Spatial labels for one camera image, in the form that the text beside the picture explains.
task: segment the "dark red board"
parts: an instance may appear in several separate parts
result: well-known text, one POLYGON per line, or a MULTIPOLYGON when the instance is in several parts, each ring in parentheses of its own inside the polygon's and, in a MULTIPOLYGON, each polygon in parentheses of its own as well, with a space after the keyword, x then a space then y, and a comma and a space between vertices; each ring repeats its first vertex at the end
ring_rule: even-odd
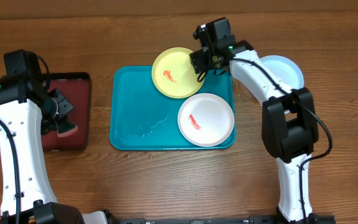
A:
POLYGON ((64 138, 58 138, 57 132, 51 131, 42 136, 42 147, 44 151, 84 150, 88 142, 91 80, 75 78, 75 75, 70 73, 67 73, 67 79, 54 80, 52 74, 49 90, 54 88, 58 88, 74 106, 74 110, 68 114, 68 119, 78 126, 78 131, 64 138))

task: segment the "red sauce smear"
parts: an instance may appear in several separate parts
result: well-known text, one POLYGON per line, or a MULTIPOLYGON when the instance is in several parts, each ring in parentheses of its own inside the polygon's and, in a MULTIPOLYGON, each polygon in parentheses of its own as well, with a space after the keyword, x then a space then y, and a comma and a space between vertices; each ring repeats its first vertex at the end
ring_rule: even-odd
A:
POLYGON ((194 126, 195 129, 200 130, 201 127, 197 124, 196 120, 194 119, 193 115, 189 116, 191 124, 194 126))
POLYGON ((163 74, 164 74, 164 76, 165 76, 168 80, 170 80, 170 81, 173 82, 173 83, 178 84, 178 83, 173 79, 173 77, 171 76, 171 71, 170 71, 170 70, 164 70, 163 74))

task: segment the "wood grain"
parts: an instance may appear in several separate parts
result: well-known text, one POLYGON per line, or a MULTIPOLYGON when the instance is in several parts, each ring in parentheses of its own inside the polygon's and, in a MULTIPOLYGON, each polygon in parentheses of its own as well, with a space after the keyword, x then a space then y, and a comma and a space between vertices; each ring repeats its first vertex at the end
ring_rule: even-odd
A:
MULTIPOLYGON (((260 138, 261 109, 239 84, 234 83, 237 140, 230 149, 149 152, 148 159, 143 152, 120 152, 108 139, 115 71, 150 65, 170 47, 199 49, 191 33, 222 16, 260 56, 283 55, 303 70, 316 111, 334 138, 332 154, 311 164, 311 203, 338 223, 358 223, 358 11, 0 21, 0 77, 3 53, 26 49, 41 55, 51 72, 84 71, 92 78, 88 148, 45 154, 59 202, 83 213, 107 208, 118 218, 275 212, 278 175, 260 138)), ((327 147, 321 130, 320 136, 317 152, 327 147)), ((0 203, 1 194, 0 165, 0 203)))
POLYGON ((0 0, 0 19, 358 10, 358 0, 0 0))

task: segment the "wooden table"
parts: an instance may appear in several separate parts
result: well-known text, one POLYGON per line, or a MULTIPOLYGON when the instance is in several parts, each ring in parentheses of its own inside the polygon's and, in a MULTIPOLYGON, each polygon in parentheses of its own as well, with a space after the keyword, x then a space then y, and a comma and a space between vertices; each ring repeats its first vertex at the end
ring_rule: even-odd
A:
MULTIPOLYGON (((45 154, 58 201, 83 213, 107 208, 118 218, 275 213, 277 166, 261 141, 261 108, 236 83, 237 140, 230 149, 149 152, 149 159, 143 152, 118 151, 108 139, 115 71, 151 65, 170 47, 198 50, 191 33, 222 16, 260 56, 283 55, 303 70, 316 111, 334 138, 332 154, 311 163, 312 206, 338 223, 358 223, 358 11, 0 21, 0 77, 3 53, 17 49, 41 55, 51 72, 91 74, 88 147, 45 154)), ((320 129, 316 152, 326 147, 320 129)), ((0 203, 1 195, 0 164, 0 203)))

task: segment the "yellow plate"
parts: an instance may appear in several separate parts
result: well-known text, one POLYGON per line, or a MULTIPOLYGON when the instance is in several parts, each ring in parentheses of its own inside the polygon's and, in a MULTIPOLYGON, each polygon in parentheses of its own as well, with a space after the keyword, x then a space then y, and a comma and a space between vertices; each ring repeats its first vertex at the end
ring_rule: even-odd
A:
POLYGON ((155 87, 172 98, 185 98, 195 94, 203 85, 190 63, 189 54, 193 51, 174 47, 162 52, 154 61, 152 78, 155 87))

